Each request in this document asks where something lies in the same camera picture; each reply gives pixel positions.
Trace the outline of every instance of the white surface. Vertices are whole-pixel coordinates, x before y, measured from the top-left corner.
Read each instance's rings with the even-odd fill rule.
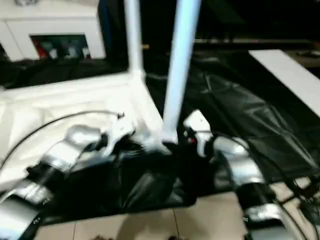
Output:
[[[320,79],[281,50],[249,53],[320,117]]]
[[[23,55],[18,48],[13,36],[11,35],[6,23],[0,20],[0,44],[5,50],[11,61],[23,59]]]
[[[0,139],[0,158],[3,159],[21,136],[27,135],[43,124],[45,114],[38,108],[21,104],[2,104],[1,107],[3,111],[1,111],[0,132],[2,136],[9,136]]]
[[[81,94],[84,91],[88,95],[92,90],[104,90],[109,89],[112,92],[112,88],[126,86],[128,81],[131,80],[131,75],[128,73],[110,74],[106,76],[95,76],[77,80],[69,80],[64,82],[50,83],[38,86],[21,87],[11,90],[0,92],[0,101],[5,99],[9,101],[25,101],[35,98],[46,97],[52,98],[51,101],[59,101],[63,106],[65,104],[65,98],[72,98],[73,103],[80,101],[77,94]],[[56,98],[55,96],[61,94],[64,98]]]
[[[97,15],[98,1],[91,0],[90,3],[40,0],[38,4],[21,7],[14,0],[0,0],[0,19],[94,18]]]
[[[163,140],[178,141],[177,125],[184,100],[201,0],[178,0],[163,112]]]
[[[134,80],[129,83],[129,89],[132,104],[138,106],[138,110],[143,113],[143,123],[140,125],[144,125],[153,136],[160,139],[163,120],[144,81],[140,82],[139,76],[134,77]]]
[[[31,41],[32,35],[85,35],[91,58],[106,56],[97,18],[54,20],[9,20],[7,25],[22,55],[38,59],[38,52]]]

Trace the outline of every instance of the black plastic sheet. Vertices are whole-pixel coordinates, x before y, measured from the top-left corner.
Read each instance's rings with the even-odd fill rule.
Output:
[[[162,114],[169,57],[145,56],[146,84]],[[126,65],[106,61],[43,60],[0,65],[8,88],[121,72]],[[203,54],[192,59],[182,121],[200,109],[214,132],[246,140],[270,182],[311,175],[319,163],[320,121],[294,94],[248,53]],[[219,161],[199,158],[191,147],[168,157],[160,152],[121,152],[115,161],[73,173],[46,223],[192,205],[196,198],[231,189]]]

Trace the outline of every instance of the tile floor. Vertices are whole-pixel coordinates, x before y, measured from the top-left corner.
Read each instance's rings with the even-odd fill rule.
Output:
[[[304,185],[306,181],[300,179],[298,183]],[[274,184],[273,189],[280,199],[291,194],[283,184]],[[297,211],[296,205],[297,202],[293,201],[286,204],[286,207],[310,239],[313,239],[313,230]],[[167,240],[178,234],[189,240],[243,240],[246,229],[241,217],[236,196],[228,192],[202,197],[189,208],[46,226],[40,229],[36,240],[93,240],[97,236],[106,240]]]

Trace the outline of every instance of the black cable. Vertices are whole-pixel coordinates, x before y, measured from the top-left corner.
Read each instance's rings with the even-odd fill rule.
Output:
[[[39,126],[38,128],[36,128],[35,130],[33,130],[32,132],[30,132],[29,134],[27,134],[25,137],[23,137],[19,142],[17,142],[13,148],[11,148],[11,150],[8,152],[8,154],[5,156],[5,158],[3,159],[1,165],[0,165],[0,174],[6,164],[6,162],[8,161],[8,159],[10,158],[10,156],[14,153],[14,151],[22,144],[24,143],[28,138],[30,138],[31,136],[33,136],[34,134],[36,134],[37,132],[39,132],[40,130],[44,129],[45,127],[54,124],[60,120],[63,119],[68,119],[68,118],[72,118],[72,117],[76,117],[79,115],[85,115],[85,114],[110,114],[110,115],[115,115],[118,118],[122,117],[122,114],[119,114],[117,112],[113,112],[113,111],[108,111],[108,110],[89,110],[89,111],[80,111],[77,113],[72,113],[72,114],[68,114],[59,118],[56,118],[54,120],[51,120],[41,126]]]
[[[297,223],[297,221],[295,220],[295,218],[290,214],[290,212],[281,204],[278,205],[280,206],[280,208],[282,209],[282,211],[290,218],[291,222],[294,224],[294,226],[296,227],[296,229],[299,231],[299,233],[301,234],[301,237],[304,240],[308,240],[307,236],[305,235],[304,231],[301,229],[301,227],[299,226],[299,224]]]

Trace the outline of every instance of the white panel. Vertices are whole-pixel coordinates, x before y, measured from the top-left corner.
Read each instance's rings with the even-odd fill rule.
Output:
[[[18,61],[23,59],[23,55],[21,54],[14,38],[12,37],[4,21],[0,21],[0,44],[2,45],[11,61]]]
[[[320,79],[281,50],[249,53],[320,117]]]
[[[162,119],[144,81],[137,77],[129,73],[119,73],[5,90],[0,93],[1,104],[10,106],[11,112],[15,112],[13,105],[19,110],[25,109],[28,113],[31,113],[31,109],[38,111],[39,116],[29,114],[30,118],[34,119],[30,121],[32,128],[61,115],[105,109],[125,113],[135,123],[137,133],[158,133],[162,128]],[[14,118],[15,116],[6,114],[0,118],[0,126],[6,130],[5,135],[1,135],[5,143],[9,142],[13,133],[15,141],[25,135],[22,131],[24,129],[20,127],[25,125],[25,119]],[[63,137],[71,125],[88,124],[101,129],[108,125],[105,120],[97,117],[99,116],[91,119],[91,116],[83,116],[66,120],[59,126],[54,125],[52,131],[49,128],[28,140],[5,165],[0,174],[0,189],[11,181],[25,177],[25,168],[34,165],[50,146]],[[2,155],[7,152],[8,149],[1,149]]]
[[[99,1],[90,4],[71,0],[40,0],[37,4],[21,7],[15,0],[0,0],[0,19],[25,20],[42,18],[93,18],[97,15]]]
[[[28,59],[39,58],[30,35],[85,35],[91,58],[104,58],[106,56],[97,18],[79,20],[10,20],[7,24],[23,56]]]

